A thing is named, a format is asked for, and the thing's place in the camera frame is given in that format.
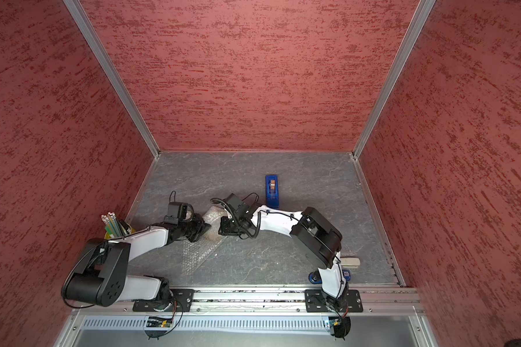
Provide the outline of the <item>clear bubble wrap sheet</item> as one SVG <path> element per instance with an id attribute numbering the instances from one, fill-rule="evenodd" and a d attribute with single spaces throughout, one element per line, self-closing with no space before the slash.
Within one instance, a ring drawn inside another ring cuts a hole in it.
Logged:
<path id="1" fill-rule="evenodd" d="M 205 234 L 194 243 L 185 242 L 182 257 L 184 275 L 191 275 L 198 270 L 224 241 L 224 236 L 219 234 L 222 217 L 227 217 L 227 212 L 223 208 L 211 206 L 203 215 L 204 221 L 210 225 Z"/>

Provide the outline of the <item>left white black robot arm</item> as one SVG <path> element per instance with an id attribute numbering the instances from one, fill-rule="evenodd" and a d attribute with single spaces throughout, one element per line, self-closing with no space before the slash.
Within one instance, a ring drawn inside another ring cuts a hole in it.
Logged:
<path id="1" fill-rule="evenodd" d="M 71 301 L 83 303 L 82 308 L 131 301 L 141 302 L 156 312 L 175 310 L 177 301 L 167 279 L 130 276 L 128 265 L 135 258 L 176 241 L 194 243 L 210 228 L 192 205 L 171 202 L 160 223 L 125 237 L 90 239 L 62 286 L 62 299 L 68 307 L 74 307 Z"/>

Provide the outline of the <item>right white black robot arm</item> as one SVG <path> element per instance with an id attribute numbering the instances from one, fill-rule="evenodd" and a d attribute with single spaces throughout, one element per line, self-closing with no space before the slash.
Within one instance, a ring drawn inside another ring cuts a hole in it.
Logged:
<path id="1" fill-rule="evenodd" d="M 222 236 L 256 239 L 262 231 L 290 238 L 316 271 L 310 274 L 321 285 L 321 295 L 332 312 L 347 312 L 345 299 L 348 285 L 341 262 L 342 234 L 317 209 L 308 207 L 300 212 L 287 212 L 261 205 L 249 205 L 237 195 L 225 199 L 212 198 L 226 216 L 221 218 Z"/>

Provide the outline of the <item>blue tape dispenser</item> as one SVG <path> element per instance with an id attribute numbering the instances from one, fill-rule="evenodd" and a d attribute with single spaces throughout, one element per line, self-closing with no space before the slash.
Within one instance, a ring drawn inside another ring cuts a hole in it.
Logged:
<path id="1" fill-rule="evenodd" d="M 266 175 L 266 205 L 279 208 L 279 182 L 277 175 Z"/>

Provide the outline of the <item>bundle of pencils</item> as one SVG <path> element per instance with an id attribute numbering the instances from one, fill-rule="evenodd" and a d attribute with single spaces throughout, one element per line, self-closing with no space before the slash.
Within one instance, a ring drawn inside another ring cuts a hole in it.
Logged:
<path id="1" fill-rule="evenodd" d="M 105 224 L 106 238 L 114 239 L 121 237 L 114 220 L 111 218 L 111 214 L 101 215 L 101 220 Z"/>

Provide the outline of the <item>yellow pencil cup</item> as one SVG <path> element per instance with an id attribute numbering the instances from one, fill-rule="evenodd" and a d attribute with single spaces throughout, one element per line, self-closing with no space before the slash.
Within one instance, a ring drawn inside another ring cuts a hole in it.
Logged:
<path id="1" fill-rule="evenodd" d="M 130 234 L 133 234 L 135 230 L 128 226 L 120 226 L 118 229 L 113 228 L 110 225 L 105 226 L 105 239 L 116 239 L 116 238 L 123 238 L 128 237 Z"/>

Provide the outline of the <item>blue black small device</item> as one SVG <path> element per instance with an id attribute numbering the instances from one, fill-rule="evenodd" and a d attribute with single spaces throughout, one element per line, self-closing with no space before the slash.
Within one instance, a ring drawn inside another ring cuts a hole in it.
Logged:
<path id="1" fill-rule="evenodd" d="M 342 271 L 342 274 L 344 276 L 344 279 L 346 280 L 346 282 L 349 282 L 350 279 L 351 279 L 351 273 L 349 270 L 343 270 Z M 318 270 L 312 272 L 309 274 L 308 276 L 308 280 L 312 283 L 312 284 L 322 284 L 322 279 L 321 279 L 321 276 L 320 276 L 320 273 Z"/>

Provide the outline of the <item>white eraser block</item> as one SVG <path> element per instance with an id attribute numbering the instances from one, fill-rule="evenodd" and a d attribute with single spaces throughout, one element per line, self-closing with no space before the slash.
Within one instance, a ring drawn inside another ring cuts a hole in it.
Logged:
<path id="1" fill-rule="evenodd" d="M 357 268 L 360 267 L 361 261 L 357 257 L 343 257 L 341 259 L 341 265 L 344 267 Z"/>

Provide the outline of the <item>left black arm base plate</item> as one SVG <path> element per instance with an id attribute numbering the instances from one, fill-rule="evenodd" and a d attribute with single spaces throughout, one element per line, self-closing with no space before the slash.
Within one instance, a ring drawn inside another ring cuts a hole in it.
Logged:
<path id="1" fill-rule="evenodd" d="M 157 315 L 168 315 L 174 312 L 189 312 L 195 290 L 171 289 L 167 299 L 137 300 L 133 304 L 133 312 L 151 312 Z"/>

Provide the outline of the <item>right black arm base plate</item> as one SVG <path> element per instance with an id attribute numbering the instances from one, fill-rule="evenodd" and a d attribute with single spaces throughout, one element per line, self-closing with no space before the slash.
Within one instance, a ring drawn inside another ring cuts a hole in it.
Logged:
<path id="1" fill-rule="evenodd" d="M 363 312 L 363 303 L 360 298 L 360 292 L 357 290 L 346 289 L 338 299 L 328 296 L 321 289 L 307 289 L 304 295 L 306 310 L 309 313 L 337 312 L 344 314 Z"/>

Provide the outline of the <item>left corner aluminium post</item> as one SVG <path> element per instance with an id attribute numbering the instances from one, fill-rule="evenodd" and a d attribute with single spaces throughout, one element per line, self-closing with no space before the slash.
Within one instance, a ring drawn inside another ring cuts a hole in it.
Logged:
<path id="1" fill-rule="evenodd" d="M 122 78 L 120 77 L 119 72 L 117 72 L 117 69 L 114 66 L 114 62 L 109 57 L 107 50 L 101 42 L 101 39 L 98 37 L 98 34 L 95 31 L 91 20 L 85 12 L 81 2 L 75 0 L 64 0 L 63 3 L 65 4 L 69 14 L 75 21 L 76 26 L 78 26 L 78 29 L 82 33 L 85 41 L 92 50 L 104 73 L 106 74 L 106 77 L 110 81 L 111 86 L 114 88 L 120 101 L 130 115 L 131 120 L 133 120 L 133 123 L 137 127 L 141 137 L 147 144 L 154 159 L 157 160 L 161 154 L 160 147 L 158 146 L 156 140 L 154 140 L 151 131 L 149 130 L 140 111 L 138 110 L 137 105 L 133 101 L 133 98 L 131 97 Z"/>

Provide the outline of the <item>corner aluminium post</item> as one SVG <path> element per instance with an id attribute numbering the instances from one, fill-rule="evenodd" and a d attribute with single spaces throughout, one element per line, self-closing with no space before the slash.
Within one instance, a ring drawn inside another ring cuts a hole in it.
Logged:
<path id="1" fill-rule="evenodd" d="M 415 9 L 412 20 L 406 30 L 406 33 L 402 39 L 402 42 L 397 50 L 396 56 L 390 66 L 389 72 L 383 83 L 382 89 L 379 92 L 378 98 L 368 116 L 366 125 L 363 127 L 363 131 L 355 145 L 353 150 L 353 160 L 359 160 L 366 147 L 371 133 L 373 132 L 381 113 L 388 101 L 393 89 L 402 74 L 402 71 L 407 63 L 407 60 L 418 40 L 421 31 L 428 20 L 428 16 L 431 14 L 436 1 L 435 0 L 420 0 L 418 6 Z"/>
<path id="2" fill-rule="evenodd" d="M 98 37 L 98 34 L 95 31 L 91 20 L 85 12 L 81 2 L 75 0 L 64 0 L 63 3 L 65 4 L 69 14 L 75 21 L 76 26 L 78 26 L 78 29 L 82 33 L 85 41 L 92 50 L 104 73 L 106 74 L 106 77 L 110 81 L 111 86 L 114 88 L 120 101 L 130 115 L 131 120 L 133 120 L 133 123 L 137 127 L 141 137 L 147 144 L 154 159 L 157 160 L 161 154 L 160 147 L 158 146 L 156 140 L 154 140 L 151 131 L 149 130 L 140 111 L 138 110 L 137 105 L 133 101 L 133 98 L 131 97 L 122 78 L 120 77 L 119 72 L 117 72 L 117 69 L 114 66 L 114 62 L 109 57 L 107 50 L 101 42 L 101 39 Z"/>

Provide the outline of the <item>aluminium mounting rail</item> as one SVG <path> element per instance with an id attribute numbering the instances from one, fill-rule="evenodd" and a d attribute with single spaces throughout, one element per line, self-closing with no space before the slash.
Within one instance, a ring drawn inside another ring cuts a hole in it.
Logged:
<path id="1" fill-rule="evenodd" d="M 187 315 L 325 315 L 315 286 L 204 286 L 174 288 Z M 399 286 L 350 286 L 339 313 L 350 316 L 426 316 L 417 289 Z"/>

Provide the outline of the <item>right corner aluminium post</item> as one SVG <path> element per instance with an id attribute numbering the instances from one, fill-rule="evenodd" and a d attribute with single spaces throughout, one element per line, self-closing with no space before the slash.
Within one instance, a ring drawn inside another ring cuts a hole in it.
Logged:
<path id="1" fill-rule="evenodd" d="M 381 113 L 388 101 L 393 89 L 402 74 L 402 71 L 407 63 L 407 60 L 418 40 L 421 31 L 428 20 L 428 16 L 431 14 L 436 1 L 435 0 L 420 0 L 418 6 L 415 9 L 412 20 L 406 30 L 406 33 L 402 39 L 402 42 L 397 50 L 396 56 L 390 66 L 389 72 L 383 83 L 382 89 L 379 92 L 378 98 L 368 116 L 366 125 L 363 127 L 363 131 L 355 145 L 353 150 L 353 160 L 359 160 L 366 147 L 371 133 L 373 132 Z"/>

